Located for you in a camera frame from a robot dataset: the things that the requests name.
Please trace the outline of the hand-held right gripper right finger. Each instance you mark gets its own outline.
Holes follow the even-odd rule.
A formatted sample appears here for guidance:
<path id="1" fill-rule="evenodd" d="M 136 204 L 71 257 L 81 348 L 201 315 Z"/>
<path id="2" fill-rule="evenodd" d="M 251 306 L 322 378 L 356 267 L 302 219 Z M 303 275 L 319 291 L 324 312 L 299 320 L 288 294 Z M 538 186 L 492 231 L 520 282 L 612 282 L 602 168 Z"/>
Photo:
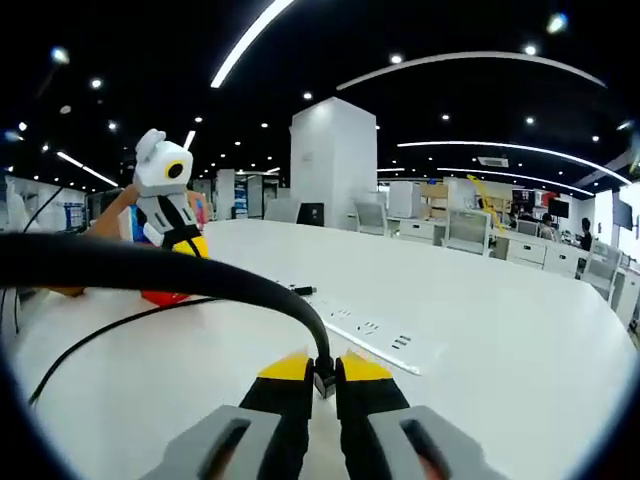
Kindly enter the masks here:
<path id="1" fill-rule="evenodd" d="M 340 446 L 352 479 L 502 479 L 476 440 L 411 406 L 391 372 L 349 350 L 336 360 Z"/>

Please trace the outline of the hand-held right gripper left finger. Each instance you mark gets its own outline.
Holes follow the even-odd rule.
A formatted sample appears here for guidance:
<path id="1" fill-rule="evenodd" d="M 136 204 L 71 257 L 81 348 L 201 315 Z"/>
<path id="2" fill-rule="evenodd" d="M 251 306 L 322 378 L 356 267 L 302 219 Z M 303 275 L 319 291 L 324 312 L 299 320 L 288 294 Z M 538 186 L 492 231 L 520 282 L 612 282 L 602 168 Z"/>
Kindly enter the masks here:
<path id="1" fill-rule="evenodd" d="M 313 360 L 261 370 L 238 406 L 222 405 L 171 440 L 145 479 L 296 479 L 308 449 Z"/>

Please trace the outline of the person's left hand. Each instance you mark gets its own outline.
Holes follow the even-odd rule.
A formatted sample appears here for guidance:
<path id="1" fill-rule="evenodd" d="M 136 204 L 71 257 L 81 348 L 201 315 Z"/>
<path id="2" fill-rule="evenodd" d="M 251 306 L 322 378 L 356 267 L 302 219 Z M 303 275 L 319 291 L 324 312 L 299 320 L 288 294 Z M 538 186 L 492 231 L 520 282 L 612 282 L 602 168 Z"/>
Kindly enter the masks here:
<path id="1" fill-rule="evenodd" d="M 132 205 L 135 205 L 139 191 L 134 184 L 129 184 L 100 214 L 96 222 L 84 233 L 85 236 L 122 240 L 119 216 Z"/>

